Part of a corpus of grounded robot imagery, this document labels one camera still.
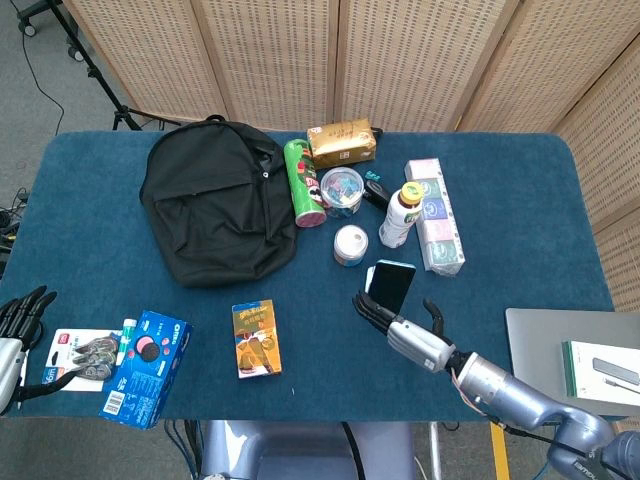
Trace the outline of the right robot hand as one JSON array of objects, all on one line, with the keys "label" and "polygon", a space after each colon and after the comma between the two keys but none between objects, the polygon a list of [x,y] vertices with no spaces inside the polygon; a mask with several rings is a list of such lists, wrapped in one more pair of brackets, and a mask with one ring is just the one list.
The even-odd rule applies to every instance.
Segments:
[{"label": "right robot hand", "polygon": [[439,308],[424,299],[423,306],[432,317],[432,328],[425,329],[374,301],[359,291],[352,303],[363,318],[381,332],[398,353],[431,373],[445,369],[456,347],[444,336],[444,318]]}]

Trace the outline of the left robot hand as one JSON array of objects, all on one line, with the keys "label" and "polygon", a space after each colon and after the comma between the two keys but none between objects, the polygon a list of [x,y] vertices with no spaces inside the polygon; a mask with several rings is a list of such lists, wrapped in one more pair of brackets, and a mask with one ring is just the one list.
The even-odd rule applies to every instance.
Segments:
[{"label": "left robot hand", "polygon": [[26,373],[27,353],[36,344],[36,334],[43,334],[41,318],[56,296],[56,291],[47,293],[47,286],[42,285],[1,306],[1,415],[5,415],[14,403],[62,390],[78,374],[71,370],[54,382],[21,384]]}]

